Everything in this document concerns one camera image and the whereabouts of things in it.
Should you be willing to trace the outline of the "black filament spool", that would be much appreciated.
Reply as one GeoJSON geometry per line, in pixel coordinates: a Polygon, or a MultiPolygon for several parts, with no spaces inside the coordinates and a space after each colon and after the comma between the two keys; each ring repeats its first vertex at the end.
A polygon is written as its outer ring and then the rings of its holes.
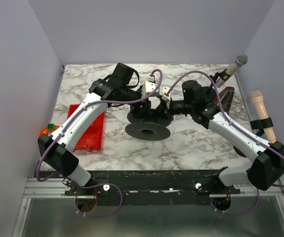
{"type": "Polygon", "coordinates": [[[167,128],[173,121],[173,116],[150,109],[141,115],[129,112],[127,120],[130,122],[125,127],[125,132],[136,139],[145,141],[161,141],[170,137],[171,132],[167,128]]]}

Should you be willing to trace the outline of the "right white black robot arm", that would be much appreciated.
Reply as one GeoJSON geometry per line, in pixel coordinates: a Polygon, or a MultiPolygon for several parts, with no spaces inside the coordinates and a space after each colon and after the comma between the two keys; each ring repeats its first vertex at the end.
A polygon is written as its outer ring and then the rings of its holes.
{"type": "Polygon", "coordinates": [[[251,166],[225,167],[217,175],[224,186],[252,184],[266,191],[284,175],[284,145],[274,138],[263,139],[234,122],[220,106],[207,103],[203,88],[195,80],[182,84],[184,101],[177,114],[189,114],[192,119],[225,138],[241,151],[251,166]]]}

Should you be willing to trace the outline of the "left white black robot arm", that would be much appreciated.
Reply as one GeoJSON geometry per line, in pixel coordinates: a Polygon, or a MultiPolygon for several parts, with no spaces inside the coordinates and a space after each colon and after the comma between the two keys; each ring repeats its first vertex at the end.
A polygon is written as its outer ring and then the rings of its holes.
{"type": "Polygon", "coordinates": [[[111,105],[141,104],[141,94],[129,85],[132,76],[137,74],[135,69],[118,63],[110,75],[95,80],[72,115],[49,136],[38,138],[39,163],[45,162],[63,177],[86,186],[92,176],[72,152],[84,132],[111,105]]]}

